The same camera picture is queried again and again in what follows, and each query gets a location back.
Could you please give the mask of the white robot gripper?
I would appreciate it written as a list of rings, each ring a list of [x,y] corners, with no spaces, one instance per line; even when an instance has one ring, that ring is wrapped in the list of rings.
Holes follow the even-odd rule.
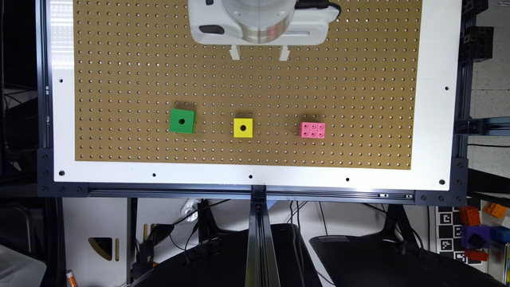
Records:
[[[318,45],[329,23],[339,16],[330,2],[297,0],[190,0],[187,3],[192,38],[200,44],[231,45],[230,56],[241,59],[239,45]]]

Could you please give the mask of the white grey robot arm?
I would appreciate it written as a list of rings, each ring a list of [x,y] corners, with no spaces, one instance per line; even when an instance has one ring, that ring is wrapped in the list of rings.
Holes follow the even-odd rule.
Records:
[[[203,45],[228,45],[234,60],[242,45],[280,47],[286,61],[293,45],[319,45],[329,23],[342,13],[329,0],[190,0],[192,38]]]

